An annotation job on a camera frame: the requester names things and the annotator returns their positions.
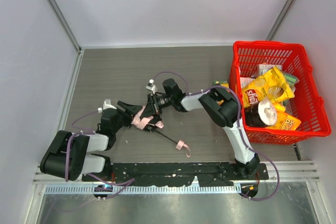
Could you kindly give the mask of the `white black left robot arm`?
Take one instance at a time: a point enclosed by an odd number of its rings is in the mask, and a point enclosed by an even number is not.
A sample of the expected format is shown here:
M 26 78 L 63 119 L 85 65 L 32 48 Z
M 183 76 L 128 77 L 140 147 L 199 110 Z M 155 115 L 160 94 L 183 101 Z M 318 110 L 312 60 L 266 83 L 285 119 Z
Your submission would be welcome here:
M 100 179 L 111 178 L 113 168 L 110 158 L 96 152 L 110 150 L 116 142 L 116 133 L 123 127 L 130 127 L 134 116 L 143 109 L 141 105 L 121 101 L 117 105 L 113 106 L 106 99 L 103 107 L 87 114 L 101 114 L 96 130 L 73 123 L 72 127 L 78 130 L 76 133 L 58 131 L 40 162 L 40 171 L 67 182 L 89 174 Z

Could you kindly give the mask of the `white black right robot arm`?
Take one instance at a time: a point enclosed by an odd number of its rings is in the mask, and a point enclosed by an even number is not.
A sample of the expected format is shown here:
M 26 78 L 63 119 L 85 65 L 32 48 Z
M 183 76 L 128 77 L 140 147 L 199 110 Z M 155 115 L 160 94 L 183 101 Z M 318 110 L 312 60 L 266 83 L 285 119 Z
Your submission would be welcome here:
M 237 95 L 229 88 L 216 85 L 199 93 L 184 93 L 174 79 L 166 79 L 162 86 L 164 93 L 156 92 L 154 80 L 146 86 L 151 91 L 147 105 L 134 116 L 132 123 L 141 130 L 152 131 L 162 128 L 160 118 L 162 109 L 172 106 L 178 112 L 203 109 L 212 121 L 221 127 L 234 150 L 238 172 L 244 177 L 257 173 L 260 163 L 258 154 L 253 150 L 241 116 L 241 103 Z

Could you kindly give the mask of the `pink folding umbrella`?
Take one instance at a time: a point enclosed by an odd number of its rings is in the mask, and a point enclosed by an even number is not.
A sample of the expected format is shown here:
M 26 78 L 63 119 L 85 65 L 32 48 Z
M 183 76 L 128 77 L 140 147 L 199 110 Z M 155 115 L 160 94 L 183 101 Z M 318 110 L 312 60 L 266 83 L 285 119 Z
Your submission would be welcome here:
M 170 140 L 171 142 L 175 144 L 175 148 L 178 151 L 183 150 L 185 153 L 185 156 L 187 158 L 190 158 L 191 156 L 190 147 L 183 140 L 175 141 L 159 131 L 159 129 L 163 129 L 164 127 L 164 124 L 162 123 L 161 119 L 155 118 L 154 116 L 143 117 L 141 119 L 141 115 L 143 114 L 144 109 L 145 107 L 143 106 L 142 109 L 133 117 L 131 124 L 140 130 L 155 132 L 161 135 L 162 137 Z

